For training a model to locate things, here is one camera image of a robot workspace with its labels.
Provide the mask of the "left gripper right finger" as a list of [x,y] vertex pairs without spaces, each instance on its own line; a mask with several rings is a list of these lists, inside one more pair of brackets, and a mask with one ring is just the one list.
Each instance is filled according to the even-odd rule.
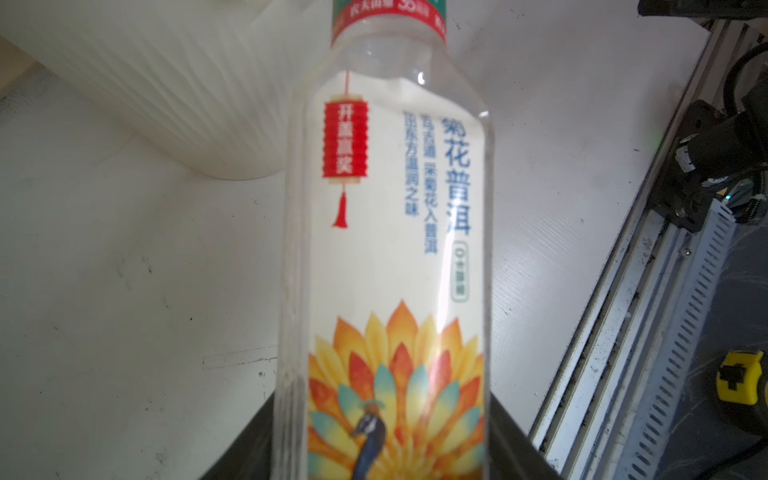
[[488,429],[490,479],[562,479],[515,423],[495,395],[491,396]]

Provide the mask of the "yellow black tape measure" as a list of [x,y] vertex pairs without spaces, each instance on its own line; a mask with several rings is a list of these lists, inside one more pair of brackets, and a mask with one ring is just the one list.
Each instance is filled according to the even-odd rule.
[[728,419],[745,432],[767,436],[767,353],[732,350],[716,375],[719,405]]

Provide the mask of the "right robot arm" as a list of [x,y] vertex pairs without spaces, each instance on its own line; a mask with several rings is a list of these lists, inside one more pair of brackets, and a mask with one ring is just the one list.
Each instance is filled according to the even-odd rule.
[[640,0],[641,16],[752,20],[767,17],[767,0]]

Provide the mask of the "orange label clear bottle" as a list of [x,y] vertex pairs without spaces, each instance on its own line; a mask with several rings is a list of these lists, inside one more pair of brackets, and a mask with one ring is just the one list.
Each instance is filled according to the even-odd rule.
[[443,1],[336,1],[291,112],[274,479],[489,475],[489,112]]

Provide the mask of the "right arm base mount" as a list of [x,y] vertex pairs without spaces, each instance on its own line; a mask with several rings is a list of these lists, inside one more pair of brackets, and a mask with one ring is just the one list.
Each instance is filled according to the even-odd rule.
[[724,82],[722,110],[703,100],[686,110],[648,199],[648,207],[673,225],[701,231],[712,203],[731,198],[745,180],[752,193],[735,207],[736,222],[756,220],[767,205],[767,80],[757,81],[741,105],[736,101],[742,70],[766,52],[763,42],[734,63]]

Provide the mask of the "white ribbed waste bin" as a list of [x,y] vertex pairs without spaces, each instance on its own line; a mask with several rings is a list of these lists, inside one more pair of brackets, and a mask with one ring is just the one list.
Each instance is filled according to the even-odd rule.
[[295,85],[329,46],[328,1],[5,1],[1,33],[202,174],[285,167]]

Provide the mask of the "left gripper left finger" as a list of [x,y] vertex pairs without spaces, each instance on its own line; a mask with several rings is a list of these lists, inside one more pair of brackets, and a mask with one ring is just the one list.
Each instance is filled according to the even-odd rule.
[[233,441],[201,480],[269,480],[271,474],[274,395]]

